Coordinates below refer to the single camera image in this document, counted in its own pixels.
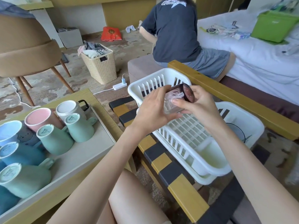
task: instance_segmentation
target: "white star on shirt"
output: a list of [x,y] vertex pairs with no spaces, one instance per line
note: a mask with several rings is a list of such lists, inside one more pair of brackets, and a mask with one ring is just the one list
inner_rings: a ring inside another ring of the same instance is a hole
[[173,7],[175,7],[175,6],[179,5],[179,4],[182,4],[183,6],[186,7],[186,2],[184,2],[184,1],[176,1],[176,3],[174,3],[171,8],[173,8]]

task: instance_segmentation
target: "chair leg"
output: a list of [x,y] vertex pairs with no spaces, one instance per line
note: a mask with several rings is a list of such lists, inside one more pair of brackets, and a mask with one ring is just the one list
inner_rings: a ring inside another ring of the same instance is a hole
[[74,93],[72,87],[66,82],[66,80],[61,76],[61,74],[57,71],[55,67],[51,67],[52,71],[57,75],[57,77],[62,81],[62,83],[72,92]]
[[29,86],[30,89],[33,87],[29,84],[29,82],[24,78],[24,76],[20,76],[20,78],[23,80],[24,83],[26,83],[27,86]]
[[22,92],[25,94],[25,96],[29,100],[30,105],[31,106],[35,106],[34,103],[33,103],[33,101],[32,101],[32,99],[31,99],[31,97],[30,97],[30,95],[29,95],[29,93],[28,93],[28,91],[27,91],[27,89],[26,89],[26,87],[25,87],[25,85],[22,82],[21,78],[20,77],[16,77],[16,80],[17,80],[17,82],[18,82],[18,84],[19,84]]
[[66,73],[68,74],[69,77],[71,77],[71,74],[69,73],[66,65],[64,64],[63,60],[60,59],[59,62],[61,63],[62,67],[64,68],[64,70],[66,71]]

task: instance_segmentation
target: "woven basket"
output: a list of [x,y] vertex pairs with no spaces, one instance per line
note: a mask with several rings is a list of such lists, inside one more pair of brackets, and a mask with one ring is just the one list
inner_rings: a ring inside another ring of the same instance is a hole
[[[114,62],[114,52],[105,46],[103,47],[111,52],[92,59],[86,56],[84,53],[81,53],[81,57],[87,66],[90,75],[99,83],[107,84],[117,79],[117,76]],[[107,57],[107,60],[101,62],[100,58],[104,56]]]

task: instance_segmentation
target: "gray ottoman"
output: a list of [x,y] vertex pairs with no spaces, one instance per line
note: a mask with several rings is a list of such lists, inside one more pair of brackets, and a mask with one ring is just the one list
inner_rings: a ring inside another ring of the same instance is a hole
[[130,60],[128,62],[130,83],[142,79],[161,69],[163,69],[163,67],[155,62],[152,54]]

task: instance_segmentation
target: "red bag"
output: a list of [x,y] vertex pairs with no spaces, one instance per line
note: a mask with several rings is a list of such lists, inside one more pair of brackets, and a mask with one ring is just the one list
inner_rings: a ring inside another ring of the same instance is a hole
[[115,40],[122,40],[121,32],[118,28],[103,27],[103,33],[102,33],[102,41],[115,41]]

